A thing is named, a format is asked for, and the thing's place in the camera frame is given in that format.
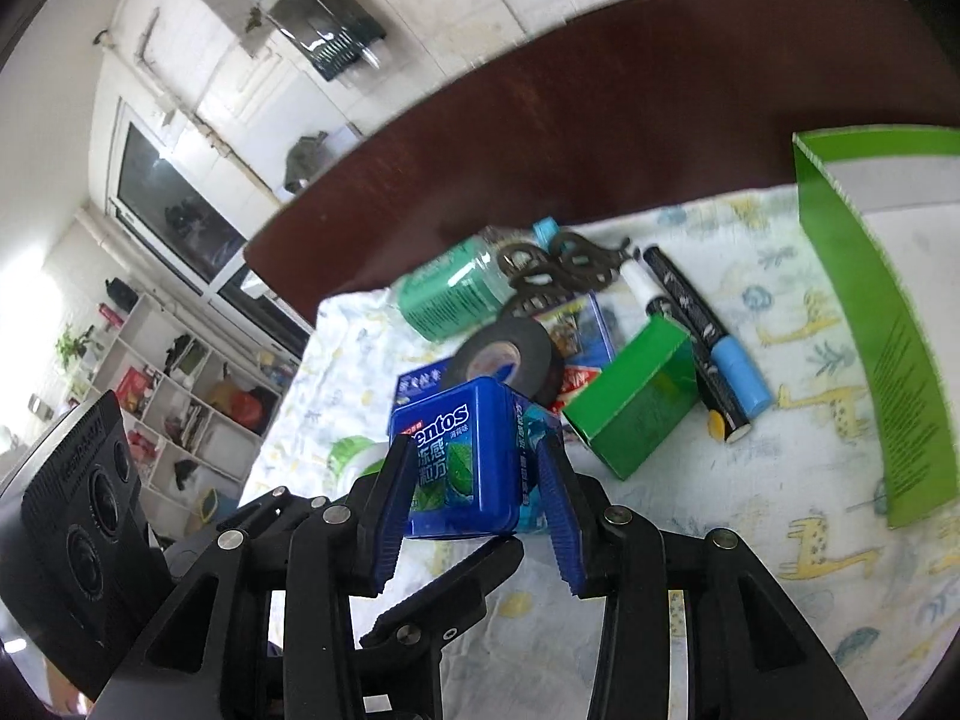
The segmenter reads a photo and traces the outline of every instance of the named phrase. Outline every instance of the dark green box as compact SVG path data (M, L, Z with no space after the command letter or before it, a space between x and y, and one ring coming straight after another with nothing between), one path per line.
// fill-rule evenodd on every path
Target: dark green box
M698 399L690 336L656 316L563 414L593 453L626 479Z

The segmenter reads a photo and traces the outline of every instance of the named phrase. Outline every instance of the ceiling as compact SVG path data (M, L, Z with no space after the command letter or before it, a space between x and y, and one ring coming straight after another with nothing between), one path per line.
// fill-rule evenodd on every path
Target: ceiling
M0 71L0 274L44 257L88 198L101 50L120 0L48 0Z

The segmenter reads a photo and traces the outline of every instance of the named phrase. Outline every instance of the blue bottle cap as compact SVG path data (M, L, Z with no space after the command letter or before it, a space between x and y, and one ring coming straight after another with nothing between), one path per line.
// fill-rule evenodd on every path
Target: blue bottle cap
M740 342L733 336L724 336L710 351L710 357L720 368L743 413L750 419L760 416L774 402L773 394L760 376Z
M542 218L534 223L534 235L539 247L546 250L553 240L555 234L560 232L560 225L555 222L553 217Z

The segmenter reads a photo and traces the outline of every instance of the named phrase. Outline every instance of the potted plant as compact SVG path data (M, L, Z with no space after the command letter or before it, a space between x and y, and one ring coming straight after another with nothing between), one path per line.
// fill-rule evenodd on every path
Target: potted plant
M64 370L69 369L70 361L73 360L74 357L81 358L86 354L86 345L90 340L90 334L92 332L93 325L91 324L83 333L75 336L73 335L73 327L67 322L61 336L56 339L56 355L59 357L59 361L64 367Z

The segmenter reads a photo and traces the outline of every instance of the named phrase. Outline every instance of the metal screw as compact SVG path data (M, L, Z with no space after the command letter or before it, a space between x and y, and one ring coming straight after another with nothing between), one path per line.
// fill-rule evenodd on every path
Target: metal screw
M416 625L401 625L397 628L397 641L400 642L400 644L412 647L419 641L420 637L421 632Z
M243 543L244 535L240 531L223 531L217 539L221 549L236 549Z
M611 525L626 525L634 518L634 514L626 506L608 506L603 512L603 519Z
M328 523L328 525L340 525L342 522L346 522L350 519L350 509L346 506L341 506L337 504L336 506L331 506L325 512L323 512L323 522Z
M740 543L736 533L728 531L726 528L717 528L710 534L710 540L720 549L733 549Z

